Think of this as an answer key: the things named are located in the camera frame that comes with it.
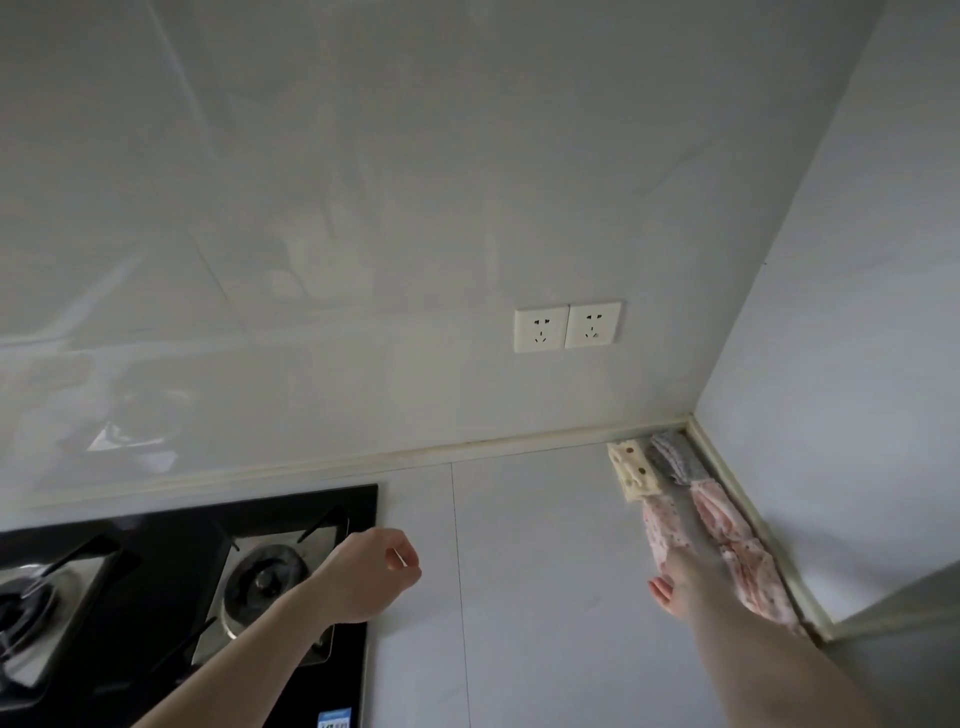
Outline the black iron pan support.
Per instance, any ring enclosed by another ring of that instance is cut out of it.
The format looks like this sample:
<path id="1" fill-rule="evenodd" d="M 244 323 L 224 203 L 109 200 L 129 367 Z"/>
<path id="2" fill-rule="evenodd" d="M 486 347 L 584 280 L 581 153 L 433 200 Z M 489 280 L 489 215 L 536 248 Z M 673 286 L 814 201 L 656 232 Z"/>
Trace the black iron pan support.
<path id="1" fill-rule="evenodd" d="M 0 672 L 0 718 L 37 709 L 69 681 L 88 647 L 98 604 L 139 562 L 114 533 L 94 526 L 0 532 L 0 584 L 39 578 L 59 598 L 42 636 Z"/>

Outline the white wall socket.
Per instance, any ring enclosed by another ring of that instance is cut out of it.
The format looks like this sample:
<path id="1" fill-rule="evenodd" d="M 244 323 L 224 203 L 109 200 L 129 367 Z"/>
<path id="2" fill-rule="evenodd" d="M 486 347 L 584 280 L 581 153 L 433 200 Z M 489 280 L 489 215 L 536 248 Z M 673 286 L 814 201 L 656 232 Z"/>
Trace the white wall socket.
<path id="1" fill-rule="evenodd" d="M 564 348 L 613 344 L 617 337 L 621 310 L 620 300 L 571 305 Z"/>
<path id="2" fill-rule="evenodd" d="M 562 350 L 566 345 L 569 319 L 569 305 L 515 310 L 513 351 L 531 354 Z"/>

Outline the person's left hand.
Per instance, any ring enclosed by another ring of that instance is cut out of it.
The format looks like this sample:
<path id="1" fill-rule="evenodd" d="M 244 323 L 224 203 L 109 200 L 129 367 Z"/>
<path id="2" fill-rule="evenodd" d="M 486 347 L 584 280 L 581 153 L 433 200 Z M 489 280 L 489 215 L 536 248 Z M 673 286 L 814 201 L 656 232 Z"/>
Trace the person's left hand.
<path id="1" fill-rule="evenodd" d="M 366 623 L 395 602 L 389 600 L 387 534 L 406 533 L 388 527 L 352 533 L 309 577 L 306 592 L 321 625 Z"/>

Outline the yellow cheese pattern cloth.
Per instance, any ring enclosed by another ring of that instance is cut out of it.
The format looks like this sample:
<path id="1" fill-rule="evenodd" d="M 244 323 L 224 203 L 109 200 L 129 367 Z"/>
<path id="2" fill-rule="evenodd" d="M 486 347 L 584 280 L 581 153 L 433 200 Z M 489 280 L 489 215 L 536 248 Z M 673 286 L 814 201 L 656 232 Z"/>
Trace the yellow cheese pattern cloth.
<path id="1" fill-rule="evenodd" d="M 640 440 L 607 443 L 606 450 L 627 503 L 665 494 L 662 480 L 645 455 Z"/>

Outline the cream counter sealing strip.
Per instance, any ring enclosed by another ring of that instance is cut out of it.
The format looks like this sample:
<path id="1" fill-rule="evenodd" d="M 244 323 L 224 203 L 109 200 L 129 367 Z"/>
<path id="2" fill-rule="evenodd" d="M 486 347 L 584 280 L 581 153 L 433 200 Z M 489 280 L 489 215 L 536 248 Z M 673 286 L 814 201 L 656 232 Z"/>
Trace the cream counter sealing strip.
<path id="1" fill-rule="evenodd" d="M 820 605 L 803 577 L 799 575 L 788 550 L 779 542 L 774 529 L 752 503 L 737 476 L 724 460 L 698 419 L 692 415 L 665 422 L 634 425 L 581 427 L 537 432 L 507 438 L 487 439 L 406 449 L 393 452 L 355 455 L 339 458 L 294 460 L 248 467 L 217 467 L 182 474 L 161 474 L 146 480 L 97 485 L 90 489 L 71 488 L 65 491 L 10 493 L 0 489 L 0 531 L 30 528 L 43 517 L 72 506 L 114 504 L 129 497 L 160 499 L 176 497 L 198 499 L 220 491 L 251 492 L 264 487 L 267 494 L 277 495 L 282 486 L 306 484 L 308 481 L 334 480 L 371 475 L 377 472 L 431 467 L 477 459 L 527 455 L 565 448 L 605 444 L 629 436 L 642 436 L 661 430 L 684 431 L 702 461 L 735 501 L 754 532 L 774 555 L 790 596 L 804 614 L 811 631 L 824 642 L 837 642 L 842 630 Z"/>

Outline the black glass gas stove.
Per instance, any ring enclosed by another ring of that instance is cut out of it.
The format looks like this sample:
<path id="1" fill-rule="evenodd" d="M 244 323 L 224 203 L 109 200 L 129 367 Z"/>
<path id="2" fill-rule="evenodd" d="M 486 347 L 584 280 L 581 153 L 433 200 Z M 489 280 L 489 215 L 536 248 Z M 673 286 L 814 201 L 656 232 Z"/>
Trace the black glass gas stove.
<path id="1" fill-rule="evenodd" d="M 0 728 L 132 728 L 235 640 L 222 593 L 244 556 L 289 545 L 309 577 L 348 535 L 377 523 L 378 496 L 371 483 L 28 527 L 108 530 L 140 562 L 103 595 L 69 681 L 36 709 L 0 717 Z"/>

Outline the grey patterned cloth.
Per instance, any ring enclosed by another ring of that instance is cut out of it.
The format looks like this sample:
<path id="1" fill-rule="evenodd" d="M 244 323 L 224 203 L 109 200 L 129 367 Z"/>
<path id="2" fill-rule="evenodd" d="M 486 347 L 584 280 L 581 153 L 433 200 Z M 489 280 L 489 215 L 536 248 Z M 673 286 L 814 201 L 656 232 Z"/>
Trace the grey patterned cloth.
<path id="1" fill-rule="evenodd" d="M 671 479 L 682 487 L 711 480 L 713 477 L 701 462 L 683 431 L 665 430 L 651 436 L 651 445 L 667 468 Z"/>

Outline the person's right forearm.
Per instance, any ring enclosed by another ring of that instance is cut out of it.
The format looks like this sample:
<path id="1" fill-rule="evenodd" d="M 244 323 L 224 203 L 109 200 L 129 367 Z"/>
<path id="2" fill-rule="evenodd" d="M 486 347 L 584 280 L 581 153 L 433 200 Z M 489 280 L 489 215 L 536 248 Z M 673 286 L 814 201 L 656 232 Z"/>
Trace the person's right forearm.
<path id="1" fill-rule="evenodd" d="M 728 728 L 882 728 L 836 664 L 749 611 L 710 572 L 688 601 L 686 623 Z"/>

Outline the person's left forearm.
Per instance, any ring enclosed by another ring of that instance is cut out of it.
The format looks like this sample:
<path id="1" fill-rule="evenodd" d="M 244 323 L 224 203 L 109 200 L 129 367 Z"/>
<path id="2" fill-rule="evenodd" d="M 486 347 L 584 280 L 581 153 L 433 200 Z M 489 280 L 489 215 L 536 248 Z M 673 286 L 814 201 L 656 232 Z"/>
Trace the person's left forearm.
<path id="1" fill-rule="evenodd" d="M 330 626 L 315 585 L 302 584 L 132 728 L 263 728 L 284 686 Z"/>

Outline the pink dotted fabric sleeve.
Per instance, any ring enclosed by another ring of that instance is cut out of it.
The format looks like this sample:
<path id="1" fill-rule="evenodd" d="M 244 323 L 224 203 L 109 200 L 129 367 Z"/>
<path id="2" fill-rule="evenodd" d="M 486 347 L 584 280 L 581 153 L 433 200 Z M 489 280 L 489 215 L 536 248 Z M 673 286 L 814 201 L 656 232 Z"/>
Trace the pink dotted fabric sleeve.
<path id="1" fill-rule="evenodd" d="M 665 494 L 648 495 L 642 499 L 641 514 L 658 574 L 667 582 L 674 584 L 675 580 L 667 567 L 669 553 L 683 551 L 696 554 L 676 503 Z"/>
<path id="2" fill-rule="evenodd" d="M 712 478 L 695 480 L 689 488 L 701 523 L 731 576 L 738 600 L 750 612 L 809 639 L 773 555 L 726 491 Z"/>

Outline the round metal stove burner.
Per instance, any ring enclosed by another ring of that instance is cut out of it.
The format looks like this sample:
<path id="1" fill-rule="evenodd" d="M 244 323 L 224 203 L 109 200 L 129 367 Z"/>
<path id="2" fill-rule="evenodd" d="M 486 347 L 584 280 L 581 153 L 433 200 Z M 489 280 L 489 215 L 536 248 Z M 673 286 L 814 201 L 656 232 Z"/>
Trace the round metal stove burner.
<path id="1" fill-rule="evenodd" d="M 0 673 L 42 637 L 59 601 L 57 588 L 40 578 L 17 577 L 0 584 Z"/>
<path id="2" fill-rule="evenodd" d="M 271 543 L 248 552 L 222 589 L 221 621 L 228 637 L 236 639 L 307 576 L 306 561 L 292 545 Z"/>

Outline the person's right hand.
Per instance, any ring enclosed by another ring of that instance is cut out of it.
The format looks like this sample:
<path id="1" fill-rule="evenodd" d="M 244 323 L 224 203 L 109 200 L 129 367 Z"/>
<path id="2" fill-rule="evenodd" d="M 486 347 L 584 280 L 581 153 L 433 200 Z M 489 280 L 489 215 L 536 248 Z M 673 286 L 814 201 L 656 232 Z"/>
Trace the person's right hand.
<path id="1" fill-rule="evenodd" d="M 648 581 L 649 590 L 658 605 L 674 618 L 688 619 L 689 601 L 705 583 L 704 568 L 690 547 L 668 549 L 660 565 L 659 575 Z"/>

